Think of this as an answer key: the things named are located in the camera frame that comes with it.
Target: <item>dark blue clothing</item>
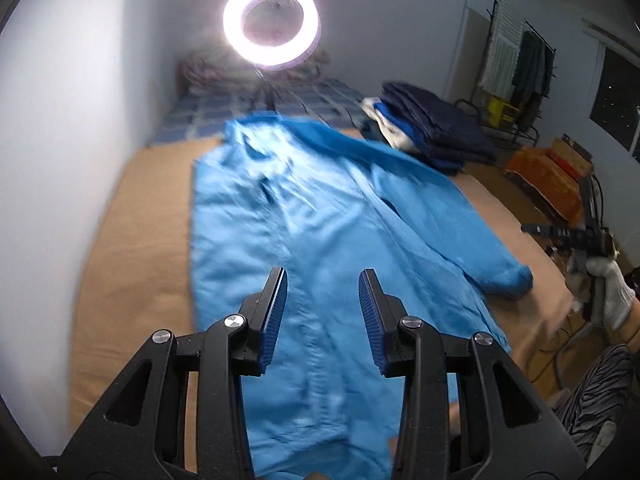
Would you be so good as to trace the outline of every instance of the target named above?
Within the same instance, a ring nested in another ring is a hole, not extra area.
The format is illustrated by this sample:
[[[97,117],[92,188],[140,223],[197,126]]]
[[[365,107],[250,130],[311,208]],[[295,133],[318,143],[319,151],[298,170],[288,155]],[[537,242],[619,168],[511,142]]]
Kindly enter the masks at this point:
[[[496,161],[493,143],[476,120],[462,110],[408,83],[384,83],[382,88],[380,98],[389,113],[411,126],[411,139],[427,158],[461,164]]]
[[[416,146],[420,144],[419,134],[416,133],[411,124],[393,115],[386,104],[380,101],[378,103],[374,103],[373,107],[382,115],[384,115],[384,117],[387,118],[389,122],[400,128],[404,132],[404,134],[414,142]],[[428,166],[431,166],[432,168],[435,168],[436,170],[442,171],[446,174],[456,174],[465,165],[465,161],[462,156],[460,157],[460,160],[450,160],[450,158],[448,158],[450,156],[450,153],[446,154],[446,158],[438,158],[437,156],[425,157],[424,154],[422,154],[422,156],[418,156],[414,153],[412,153],[412,155]]]

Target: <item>window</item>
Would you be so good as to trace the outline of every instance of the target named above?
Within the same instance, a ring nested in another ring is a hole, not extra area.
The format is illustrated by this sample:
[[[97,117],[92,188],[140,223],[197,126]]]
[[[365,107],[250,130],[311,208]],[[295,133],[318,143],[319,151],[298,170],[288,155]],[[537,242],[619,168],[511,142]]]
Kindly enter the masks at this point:
[[[640,68],[606,49],[591,120],[640,162]]]

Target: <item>hand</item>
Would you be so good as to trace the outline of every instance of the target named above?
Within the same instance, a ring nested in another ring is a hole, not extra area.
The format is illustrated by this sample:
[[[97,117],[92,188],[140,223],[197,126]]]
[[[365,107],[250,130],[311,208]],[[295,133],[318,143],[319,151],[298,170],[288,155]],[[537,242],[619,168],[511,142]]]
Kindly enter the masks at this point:
[[[567,266],[566,287],[574,295],[576,303],[581,307],[589,301],[591,276],[605,279],[604,321],[613,330],[618,330],[628,319],[636,294],[627,284],[615,260],[603,256],[592,256],[587,259],[587,272],[575,269],[572,258]]]

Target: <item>shirt sleeve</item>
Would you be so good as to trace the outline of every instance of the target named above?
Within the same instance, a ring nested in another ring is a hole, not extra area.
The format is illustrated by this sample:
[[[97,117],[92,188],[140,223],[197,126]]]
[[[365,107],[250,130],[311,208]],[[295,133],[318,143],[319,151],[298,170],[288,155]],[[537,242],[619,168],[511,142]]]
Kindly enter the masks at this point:
[[[375,193],[483,292],[519,298],[531,289],[529,267],[513,257],[446,176],[426,166],[399,176],[372,165],[371,177]]]

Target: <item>ring light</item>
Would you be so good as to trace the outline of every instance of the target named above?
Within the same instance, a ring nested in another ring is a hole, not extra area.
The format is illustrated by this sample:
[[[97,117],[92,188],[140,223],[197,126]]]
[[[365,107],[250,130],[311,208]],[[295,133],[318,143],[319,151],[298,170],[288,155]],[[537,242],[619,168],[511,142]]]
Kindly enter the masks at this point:
[[[296,0],[302,7],[302,27],[287,43],[263,46],[252,43],[244,35],[244,18],[250,10],[265,0],[229,0],[223,15],[226,38],[240,56],[271,70],[290,68],[304,61],[318,45],[320,18],[313,0]]]

